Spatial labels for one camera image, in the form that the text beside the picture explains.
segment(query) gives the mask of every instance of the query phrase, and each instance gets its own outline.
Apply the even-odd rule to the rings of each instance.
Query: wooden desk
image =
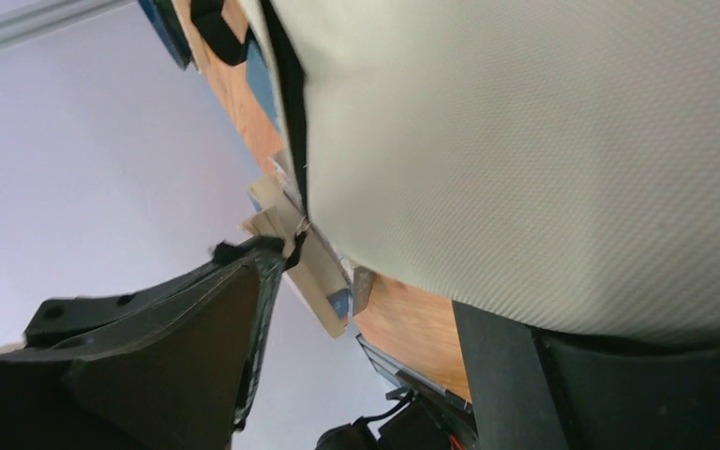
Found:
[[[228,67],[203,44],[188,19],[189,2],[173,0],[195,63],[252,156],[265,173],[270,173],[273,168],[269,157],[283,148],[283,141],[249,89],[244,65]],[[247,18],[236,0],[225,3],[222,15],[237,36],[245,34]],[[377,277],[367,309],[355,319],[369,343],[455,394],[471,399],[454,310],[447,298]]]

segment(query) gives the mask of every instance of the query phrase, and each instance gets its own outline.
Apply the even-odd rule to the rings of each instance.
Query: textured white fabric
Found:
[[[275,6],[350,258],[549,329],[720,339],[720,1]]]

